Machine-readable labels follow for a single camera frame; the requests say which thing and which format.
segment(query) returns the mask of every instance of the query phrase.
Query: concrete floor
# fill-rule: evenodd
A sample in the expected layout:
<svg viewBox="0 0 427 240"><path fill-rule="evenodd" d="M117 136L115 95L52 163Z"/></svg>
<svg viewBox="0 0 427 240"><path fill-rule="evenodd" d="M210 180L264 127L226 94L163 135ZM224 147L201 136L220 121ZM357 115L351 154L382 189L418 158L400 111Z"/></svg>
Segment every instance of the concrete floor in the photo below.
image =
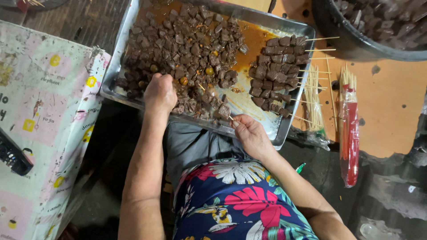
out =
<svg viewBox="0 0 427 240"><path fill-rule="evenodd" d="M139 129L137 110L114 102L104 104L91 137L81 173L84 175L94 168L102 170L99 171L99 180L71 221L79 228L79 239L117 239L121 191L127 166L139 136ZM112 158L105 163L105 159L111 153L108 149L113 148ZM427 210L423 208L427 202L425 191L423 191L427 182L424 176L425 167L416 168L409 163L410 159L404 159L403 156L381 161L365 157L360 161L357 185L347 189L344 188L341 179L338 152L307 147L292 141L286 141L279 152L294 168L303 162L306 163L301 175L325 197L340 214L343 222L357 236L360 235L358 229L363 223L362 220L366 221L367 217L372 221L385 220L385 225L389 228L403 228L403 233L400 234L402 237L397 239L426 239L424 236L427 234L420 229L427 229L425 221L427 217L422 220L416 219L417 216L412 216L410 213L405 217L401 213L401 211L415 211L420 214L426 213L427 216ZM378 184L378 178L381 179L383 176L387 179ZM403 184L403 189L415 185L419 194L410 200L412 205L409 209L402 210L396 205L399 203L407 205L408 202L404 198L397 197L394 205L387 203L387 199L396 197L393 193L396 189L394 185L380 186L380 189L384 189L382 195L372 194L372 189L378 188L382 182ZM168 239L171 239L174 221L170 212L170 195L162 193L161 202L165 229Z"/></svg>

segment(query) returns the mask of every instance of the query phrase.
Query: person's right hand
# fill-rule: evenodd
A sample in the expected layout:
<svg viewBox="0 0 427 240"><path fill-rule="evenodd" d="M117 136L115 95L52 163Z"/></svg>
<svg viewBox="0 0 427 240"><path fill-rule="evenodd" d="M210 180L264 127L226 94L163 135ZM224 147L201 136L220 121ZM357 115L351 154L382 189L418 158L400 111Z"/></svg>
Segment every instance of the person's right hand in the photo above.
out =
<svg viewBox="0 0 427 240"><path fill-rule="evenodd" d="M156 73L144 92L145 113L156 116L169 116L178 97L172 86L173 78L169 74Z"/></svg>
<svg viewBox="0 0 427 240"><path fill-rule="evenodd" d="M230 126L251 157L263 161L266 156L276 152L261 123L246 114L234 116L233 119Z"/></svg>

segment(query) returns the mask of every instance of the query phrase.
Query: baking tray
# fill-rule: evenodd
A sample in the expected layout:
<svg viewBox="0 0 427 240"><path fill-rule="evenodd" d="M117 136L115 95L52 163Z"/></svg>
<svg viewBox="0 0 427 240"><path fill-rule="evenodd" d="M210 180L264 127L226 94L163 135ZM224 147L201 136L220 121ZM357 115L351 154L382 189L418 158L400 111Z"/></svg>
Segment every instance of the baking tray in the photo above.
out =
<svg viewBox="0 0 427 240"><path fill-rule="evenodd" d="M114 86L114 79L119 76L119 73L123 73L123 71L120 72L121 60L127 48L129 29L132 28L133 23L136 21L140 7L147 7L147 2L147 0L145 0L144 3L140 2L139 0L130 0L122 23L120 24L120 29L117 34L116 43L114 46L113 56L106 71L105 78L100 90L101 96L141 110L144 110L143 100L128 98L123 91L120 91L117 87ZM315 38L316 35L314 28L308 26L305 23L280 18L270 13L257 11L231 3L225 3L217 0L183 0L181 2L190 2L194 5L204 5L210 11L253 23L258 25L263 30L269 31L280 37L295 34L297 36ZM308 41L306 49L313 50L314 41ZM308 70L309 67L310 64L307 64L301 69ZM242 90L242 93L236 94L230 89L220 88L216 88L216 91L218 92L219 96L222 94L227 94L229 97L230 101L228 105L231 109L232 116L245 113L258 120L266 130L273 146L279 150L282 148L282 145L285 142L287 133L293 120L293 116L290 118L282 118L281 116L277 116L272 112L262 111L259 107L253 104L250 98L251 96L249 95L250 81L246 76L247 73L239 72L237 87ZM299 76L307 77L308 72L301 72ZM300 82L305 83L305 79L300 79ZM290 92L290 94L292 95L293 99L299 100L301 98L302 92L303 88L297 88L296 90ZM298 105L299 101L292 101L290 105L286 106L286 109L289 109L292 111L292 113L295 113ZM219 125L218 123L213 123L212 121L195 119L192 116L186 114L171 114L170 118L179 122L197 125L201 128L217 132L222 135L227 135L234 138L236 137L234 134L234 129L229 127L227 124L224 124L225 122Z"/></svg>

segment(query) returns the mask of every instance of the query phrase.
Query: floral shirt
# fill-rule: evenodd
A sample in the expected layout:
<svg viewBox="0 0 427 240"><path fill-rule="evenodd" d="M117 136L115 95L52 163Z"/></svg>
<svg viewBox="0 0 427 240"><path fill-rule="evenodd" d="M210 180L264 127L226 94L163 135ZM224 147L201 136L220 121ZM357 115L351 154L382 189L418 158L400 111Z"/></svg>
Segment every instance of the floral shirt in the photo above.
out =
<svg viewBox="0 0 427 240"><path fill-rule="evenodd" d="M175 240L318 240L257 160L227 158L182 173Z"/></svg>

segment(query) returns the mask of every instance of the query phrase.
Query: remote control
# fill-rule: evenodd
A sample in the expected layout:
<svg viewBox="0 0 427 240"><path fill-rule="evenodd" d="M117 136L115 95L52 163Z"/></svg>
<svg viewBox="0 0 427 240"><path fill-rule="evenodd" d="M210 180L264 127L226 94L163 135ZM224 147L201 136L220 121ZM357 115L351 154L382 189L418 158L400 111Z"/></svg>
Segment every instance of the remote control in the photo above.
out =
<svg viewBox="0 0 427 240"><path fill-rule="evenodd" d="M16 174L25 176L33 164L25 157L21 149L0 128L0 161L10 167Z"/></svg>

